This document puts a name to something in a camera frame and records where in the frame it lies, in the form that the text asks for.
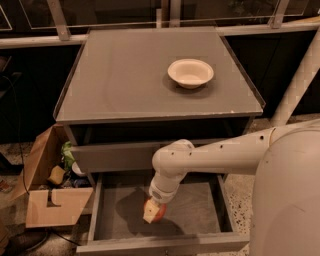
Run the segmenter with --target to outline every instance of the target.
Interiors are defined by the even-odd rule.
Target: drawer front
[[[152,169],[158,143],[105,144],[72,147],[72,155],[82,172]]]

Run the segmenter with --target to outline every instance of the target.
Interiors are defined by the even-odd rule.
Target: box flap
[[[61,146],[66,141],[67,136],[61,125],[54,125],[37,136],[25,161],[24,171],[11,193],[11,200],[25,194],[26,189],[29,191],[32,187],[47,184],[52,168],[61,161]]]
[[[48,206],[48,190],[31,191],[26,227],[74,225],[85,208],[93,188],[54,189]]]

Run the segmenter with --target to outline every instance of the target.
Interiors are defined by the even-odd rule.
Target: metal frame
[[[218,27],[217,31],[222,36],[240,36],[240,35],[258,35],[272,34],[298,31],[312,31],[320,27],[320,22],[316,23],[284,23],[279,29],[272,29],[269,25],[249,25],[249,26],[230,26]],[[29,47],[46,47],[46,46],[63,46],[63,45],[80,45],[87,41],[87,34],[71,35],[69,40],[61,41],[58,36],[45,37],[24,37],[24,38],[8,38],[0,40],[0,49],[15,49]]]
[[[268,24],[271,28],[280,28],[282,25],[284,14],[287,10],[290,0],[280,0],[274,12],[274,16],[269,19]]]
[[[59,39],[61,41],[67,41],[70,39],[70,31],[67,26],[66,19],[64,17],[60,1],[59,0],[47,0],[52,18],[56,25]]]

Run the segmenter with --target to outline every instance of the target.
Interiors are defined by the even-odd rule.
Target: gray countertop
[[[194,90],[167,75],[178,59],[207,62]],[[261,105],[213,27],[92,30],[57,115],[64,124],[257,116]]]

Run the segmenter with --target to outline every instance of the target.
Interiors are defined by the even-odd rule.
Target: white pole
[[[317,30],[300,66],[294,74],[274,116],[272,126],[285,125],[320,68],[320,27]]]

